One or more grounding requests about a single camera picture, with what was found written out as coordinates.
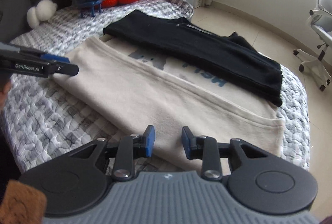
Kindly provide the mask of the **person's left hand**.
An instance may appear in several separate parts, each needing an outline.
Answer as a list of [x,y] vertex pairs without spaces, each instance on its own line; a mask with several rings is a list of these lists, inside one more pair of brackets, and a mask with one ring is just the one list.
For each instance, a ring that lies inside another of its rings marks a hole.
[[9,94],[9,91],[11,90],[12,83],[11,79],[4,85],[3,89],[1,89],[0,93],[0,111],[3,111],[3,108],[6,105],[7,97]]

